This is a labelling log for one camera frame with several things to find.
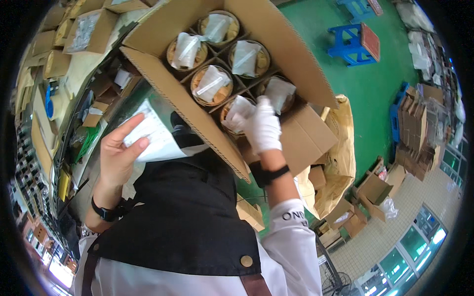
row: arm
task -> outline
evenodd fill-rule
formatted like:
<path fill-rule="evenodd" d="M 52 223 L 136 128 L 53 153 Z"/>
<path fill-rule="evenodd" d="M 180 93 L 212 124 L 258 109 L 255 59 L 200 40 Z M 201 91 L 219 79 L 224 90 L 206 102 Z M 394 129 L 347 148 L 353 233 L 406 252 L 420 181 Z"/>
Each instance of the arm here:
<path fill-rule="evenodd" d="M 114 209 L 122 198 L 122 187 L 130 179 L 133 162 L 148 147 L 149 140 L 141 138 L 130 147 L 123 139 L 145 118 L 137 114 L 105 136 L 100 143 L 100 176 L 93 190 L 94 203 L 99 208 Z M 109 229 L 114 222 L 107 222 L 89 205 L 86 226 L 96 233 Z"/>
<path fill-rule="evenodd" d="M 268 99 L 259 97 L 257 110 L 246 123 L 246 136 L 264 170 L 277 171 L 286 165 L 280 134 L 280 122 Z M 322 295 L 315 233 L 308 228 L 291 173 L 273 180 L 266 190 L 270 232 L 262 246 L 283 267 L 288 295 Z"/>

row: apron strap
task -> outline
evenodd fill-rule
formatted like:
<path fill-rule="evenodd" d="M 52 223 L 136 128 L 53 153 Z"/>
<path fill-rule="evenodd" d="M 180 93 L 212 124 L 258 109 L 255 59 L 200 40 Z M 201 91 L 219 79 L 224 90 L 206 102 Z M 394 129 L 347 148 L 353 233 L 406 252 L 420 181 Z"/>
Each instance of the apron strap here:
<path fill-rule="evenodd" d="M 84 275 L 82 276 L 81 296 L 92 296 L 91 284 L 95 275 L 95 268 L 99 257 L 94 254 L 88 254 L 86 264 L 84 265 Z M 251 276 L 241 276 L 240 281 L 248 296 L 272 296 L 262 274 Z"/>

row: window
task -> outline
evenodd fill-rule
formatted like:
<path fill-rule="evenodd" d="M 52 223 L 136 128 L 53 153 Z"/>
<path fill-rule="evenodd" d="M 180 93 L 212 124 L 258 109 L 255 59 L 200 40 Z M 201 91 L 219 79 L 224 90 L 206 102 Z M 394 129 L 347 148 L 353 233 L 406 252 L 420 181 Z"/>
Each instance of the window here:
<path fill-rule="evenodd" d="M 465 138 L 454 147 L 451 144 L 446 146 L 443 161 L 440 169 L 446 173 L 461 189 L 464 188 L 464 180 L 467 174 L 468 143 Z"/>
<path fill-rule="evenodd" d="M 354 280 L 350 296 L 404 295 L 433 261 L 446 235 L 440 221 L 422 206 L 388 254 Z"/>

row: black wristband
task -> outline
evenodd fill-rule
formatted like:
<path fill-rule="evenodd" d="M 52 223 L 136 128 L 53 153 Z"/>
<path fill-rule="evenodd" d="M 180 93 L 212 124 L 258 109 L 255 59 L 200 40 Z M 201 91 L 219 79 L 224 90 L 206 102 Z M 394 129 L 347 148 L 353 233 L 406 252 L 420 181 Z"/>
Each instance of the black wristband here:
<path fill-rule="evenodd" d="M 119 202 L 119 204 L 116 208 L 114 208 L 112 210 L 109 210 L 109 209 L 105 209 L 103 207 L 98 207 L 94 203 L 94 196 L 92 196 L 91 205 L 92 205 L 92 209 L 94 210 L 94 212 L 96 212 L 102 220 L 107 221 L 107 222 L 113 222 L 113 221 L 117 220 L 119 217 L 122 217 L 123 215 L 125 215 L 128 212 L 125 209 L 125 207 L 123 207 L 121 205 L 122 201 L 124 201 L 123 198 L 121 199 L 121 201 Z"/>

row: gloved hand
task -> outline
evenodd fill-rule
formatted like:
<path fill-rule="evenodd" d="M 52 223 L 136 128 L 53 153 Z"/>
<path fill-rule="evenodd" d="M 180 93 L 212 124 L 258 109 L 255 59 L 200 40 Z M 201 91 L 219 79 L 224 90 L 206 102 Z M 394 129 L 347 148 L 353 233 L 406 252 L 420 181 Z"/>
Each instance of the gloved hand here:
<path fill-rule="evenodd" d="M 259 96 L 254 115 L 245 123 L 245 135 L 254 154 L 268 150 L 282 150 L 280 120 L 275 116 L 267 96 Z"/>

